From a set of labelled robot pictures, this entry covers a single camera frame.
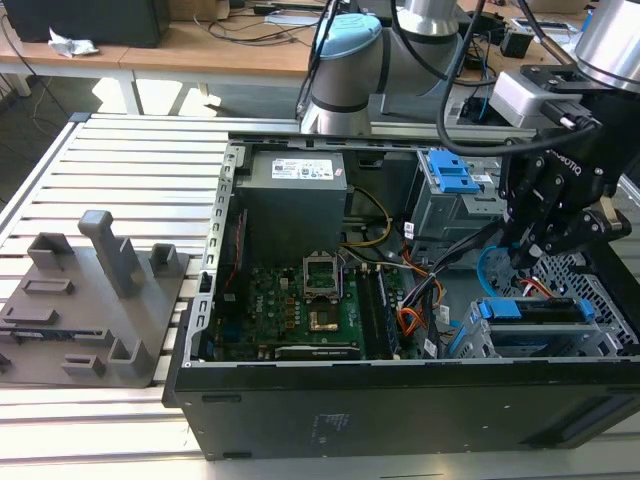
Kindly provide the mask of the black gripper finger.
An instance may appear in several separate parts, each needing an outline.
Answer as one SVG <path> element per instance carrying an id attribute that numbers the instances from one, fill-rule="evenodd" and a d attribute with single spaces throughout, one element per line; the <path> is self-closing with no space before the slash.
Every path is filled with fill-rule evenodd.
<path id="1" fill-rule="evenodd" d="M 514 269 L 528 269 L 543 254 L 539 243 L 561 193 L 561 177 L 543 154 L 506 155 L 502 160 L 499 196 L 506 201 L 499 246 Z"/>
<path id="2" fill-rule="evenodd" d="M 569 215 L 552 217 L 540 233 L 530 240 L 528 255 L 535 259 L 573 253 L 598 242 L 611 242 L 628 236 L 630 221 L 618 210 L 610 220 L 603 212 L 586 209 Z"/>

